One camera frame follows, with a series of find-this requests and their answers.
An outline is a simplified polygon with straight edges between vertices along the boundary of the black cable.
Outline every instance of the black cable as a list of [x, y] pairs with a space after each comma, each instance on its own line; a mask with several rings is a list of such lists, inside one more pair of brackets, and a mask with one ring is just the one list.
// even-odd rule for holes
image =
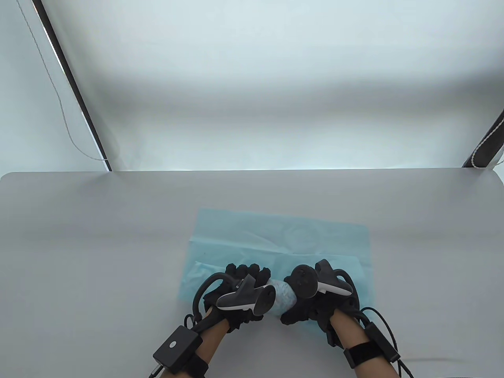
[[[392, 344], [394, 345], [394, 349], [396, 351], [399, 351], [398, 348], [397, 348], [397, 342], [396, 342], [396, 338], [394, 337], [394, 333], [392, 332], [392, 329], [389, 327], [389, 324], [387, 323], [387, 321], [385, 320], [385, 318], [382, 316], [382, 314], [380, 314], [378, 312], [378, 310], [376, 308], [373, 308], [373, 307], [364, 307], [361, 311], [364, 312], [366, 310], [371, 310], [376, 315], [378, 315], [380, 317], [380, 319], [382, 320], [383, 324], [385, 324], [385, 327], [387, 327], [387, 331], [389, 331], [390, 338], [392, 339]], [[399, 363], [399, 361], [397, 362], [397, 374], [399, 375], [399, 377], [402, 377], [401, 364]]]
[[193, 324], [193, 327], [194, 327], [194, 316], [193, 316], [192, 314], [188, 313], [188, 314], [185, 316], [185, 318], [184, 318], [184, 327], [186, 327], [186, 328], [189, 328], [189, 327], [187, 326], [187, 320], [188, 320], [189, 318], [191, 319], [191, 323]]
[[410, 369], [408, 369], [408, 367], [404, 364], [403, 361], [397, 360], [397, 365], [400, 366], [400, 367], [402, 367], [404, 369], [404, 371], [406, 372], [406, 374], [408, 374], [410, 376], [410, 378], [414, 378], [414, 376], [411, 373]]
[[163, 370], [163, 365], [158, 364], [156, 368], [152, 371], [151, 375], [149, 375], [149, 378], [156, 378], [158, 374]]

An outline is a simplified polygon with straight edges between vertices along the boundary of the cylindrical object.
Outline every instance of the cylindrical object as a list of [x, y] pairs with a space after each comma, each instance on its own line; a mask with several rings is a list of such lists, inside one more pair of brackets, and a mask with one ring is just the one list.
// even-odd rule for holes
[[296, 304], [296, 294], [287, 282], [269, 279], [268, 285], [275, 287], [275, 303], [268, 314], [280, 316]]

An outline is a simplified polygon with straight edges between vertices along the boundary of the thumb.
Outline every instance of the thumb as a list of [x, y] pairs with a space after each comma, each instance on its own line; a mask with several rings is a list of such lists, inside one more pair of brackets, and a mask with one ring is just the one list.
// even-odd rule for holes
[[282, 324], [290, 325], [308, 320], [309, 303], [298, 298], [296, 304], [280, 316]]

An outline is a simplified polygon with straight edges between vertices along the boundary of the white cord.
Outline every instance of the white cord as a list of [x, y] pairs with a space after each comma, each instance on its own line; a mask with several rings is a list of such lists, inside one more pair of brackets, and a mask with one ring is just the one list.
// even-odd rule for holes
[[[488, 138], [490, 138], [492, 136], [493, 133], [495, 133], [497, 131], [497, 129], [500, 127], [500, 125], [502, 125], [502, 123], [504, 122], [504, 117], [502, 118], [502, 120], [499, 122], [499, 124], [497, 125], [496, 128], [494, 128], [492, 130], [492, 132], [490, 134], [488, 134], [481, 142], [480, 144], [478, 145], [478, 147], [476, 147], [476, 149], [474, 150], [473, 154], [471, 155], [471, 165], [476, 168], [476, 169], [487, 169], [488, 167], [477, 167], [476, 164], [474, 164], [474, 156], [476, 155], [476, 152], [478, 152], [478, 149], [483, 145], [483, 143], [485, 143]], [[496, 165], [494, 165], [491, 169], [494, 169], [495, 167], [497, 167], [499, 164], [502, 164], [504, 163], [504, 160], [497, 163]]]
[[18, 7], [19, 7], [19, 10], [21, 11], [21, 14], [23, 15], [23, 18], [25, 19], [26, 26], [28, 26], [28, 29], [30, 30], [30, 34], [33, 38], [33, 41], [35, 42], [35, 46], [37, 46], [38, 54], [40, 55], [40, 59], [42, 59], [42, 63], [44, 64], [44, 68], [45, 68], [45, 71], [47, 72], [47, 76], [49, 77], [49, 80], [51, 81], [52, 87], [54, 88], [54, 92], [56, 93], [56, 96], [58, 97], [59, 107], [61, 109], [61, 115], [63, 116], [63, 122], [65, 123], [65, 128], [67, 129], [67, 134], [70, 138], [70, 142], [72, 142], [74, 147], [77, 148], [80, 153], [87, 156], [88, 158], [93, 159], [93, 160], [98, 160], [98, 161], [107, 161], [108, 159], [97, 159], [92, 156], [89, 156], [84, 151], [82, 151], [79, 147], [77, 147], [77, 145], [75, 144], [74, 139], [72, 138], [72, 135], [70, 134], [70, 130], [68, 128], [67, 118], [65, 117], [65, 111], [63, 110], [63, 103], [61, 102], [61, 97], [59, 96], [58, 89], [56, 89], [56, 85], [54, 84], [54, 81], [52, 80], [51, 74], [49, 73], [49, 69], [47, 68], [44, 57], [42, 56], [42, 52], [40, 51], [40, 47], [37, 43], [37, 40], [35, 39], [35, 35], [33, 34], [32, 28], [31, 28], [30, 24], [28, 23], [28, 20], [26, 19], [25, 12], [23, 11], [21, 4], [19, 4], [19, 0], [16, 0], [16, 2], [18, 3]]

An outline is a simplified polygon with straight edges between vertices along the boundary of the controller grip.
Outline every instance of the controller grip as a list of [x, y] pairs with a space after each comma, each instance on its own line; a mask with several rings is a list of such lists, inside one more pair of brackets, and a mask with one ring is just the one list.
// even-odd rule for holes
[[250, 309], [255, 316], [264, 315], [275, 303], [275, 287], [265, 285], [254, 288], [255, 283], [255, 279], [247, 275], [236, 291], [224, 294], [217, 300], [217, 308], [224, 311]]

